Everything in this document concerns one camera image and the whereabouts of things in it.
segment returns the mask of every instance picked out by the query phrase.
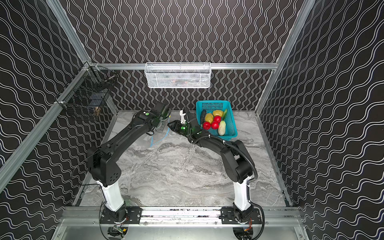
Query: wavy line pattern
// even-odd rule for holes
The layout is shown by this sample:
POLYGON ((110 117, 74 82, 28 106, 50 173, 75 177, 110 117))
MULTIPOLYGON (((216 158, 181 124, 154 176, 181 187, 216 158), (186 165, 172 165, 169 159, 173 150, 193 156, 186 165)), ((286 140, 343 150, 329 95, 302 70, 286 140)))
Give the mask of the wavy line pattern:
POLYGON ((86 151, 99 146, 112 114, 79 122, 63 111, 0 194, 0 240, 51 239, 87 173, 86 151))
POLYGON ((260 115, 313 240, 384 236, 383 16, 317 0, 260 115))
POLYGON ((119 81, 111 96, 118 109, 151 109, 154 101, 169 103, 172 109, 196 108, 199 100, 228 100, 234 110, 254 110, 271 75, 271 70, 212 71, 207 89, 149 88, 144 71, 116 71, 119 81))
MULTIPOLYGON (((82 63, 45 0, 0 1, 0 165, 46 113, 82 63)), ((111 121, 62 112, 0 193, 0 240, 50 240, 86 175, 85 153, 111 121)))
POLYGON ((0 166, 82 63, 44 0, 0 2, 0 166))
POLYGON ((276 62, 303 0, 61 0, 93 62, 276 62))

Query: white radish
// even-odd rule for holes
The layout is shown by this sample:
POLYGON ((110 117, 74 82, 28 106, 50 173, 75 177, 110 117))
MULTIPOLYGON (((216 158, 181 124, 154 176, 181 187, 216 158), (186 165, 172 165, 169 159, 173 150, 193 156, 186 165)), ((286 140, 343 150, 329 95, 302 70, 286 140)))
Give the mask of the white radish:
POLYGON ((224 121, 221 121, 220 122, 220 124, 219 124, 219 126, 218 126, 218 130, 217 130, 217 132, 218 132, 218 134, 220 135, 220 136, 223 136, 224 134, 225 134, 225 127, 226 127, 226 123, 224 122, 224 121))

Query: gray marble surface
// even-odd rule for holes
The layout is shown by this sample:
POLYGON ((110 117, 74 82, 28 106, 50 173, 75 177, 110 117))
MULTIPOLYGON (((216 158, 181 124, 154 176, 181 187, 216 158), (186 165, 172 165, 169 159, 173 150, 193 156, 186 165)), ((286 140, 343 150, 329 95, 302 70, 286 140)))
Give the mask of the gray marble surface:
MULTIPOLYGON (((110 138, 129 124, 133 114, 119 112, 110 138)), ((244 142, 259 175, 251 184, 252 201, 265 207, 285 206, 254 113, 234 112, 234 117, 237 139, 244 142)), ((170 120, 179 118, 175 111, 170 120)), ((167 130, 166 126, 162 134, 155 134, 153 141, 149 136, 138 139, 117 161, 122 170, 119 186, 127 204, 232 206, 233 183, 225 174, 221 157, 167 130)), ((102 200, 97 186, 89 186, 81 206, 100 206, 102 200)))

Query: white wire mesh basket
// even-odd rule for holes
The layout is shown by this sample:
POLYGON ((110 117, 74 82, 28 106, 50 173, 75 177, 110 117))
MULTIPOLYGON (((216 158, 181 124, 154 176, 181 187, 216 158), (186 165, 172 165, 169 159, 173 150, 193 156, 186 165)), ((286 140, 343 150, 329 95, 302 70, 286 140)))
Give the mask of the white wire mesh basket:
POLYGON ((145 76, 150 88, 209 88, 211 63, 145 64, 145 76))

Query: blue cable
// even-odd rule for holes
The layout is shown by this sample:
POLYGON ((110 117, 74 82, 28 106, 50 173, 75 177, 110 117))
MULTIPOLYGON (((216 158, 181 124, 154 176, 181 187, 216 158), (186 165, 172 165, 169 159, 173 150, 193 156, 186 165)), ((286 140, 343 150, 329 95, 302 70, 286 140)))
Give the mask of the blue cable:
MULTIPOLYGON (((155 142, 155 144, 161 142, 168 135, 168 132, 169 132, 169 128, 168 128, 168 131, 167 131, 166 135, 162 139, 160 139, 159 141, 155 142)), ((151 145, 149 147, 152 147, 152 145, 153 145, 152 143, 153 143, 153 136, 152 136, 151 145)))

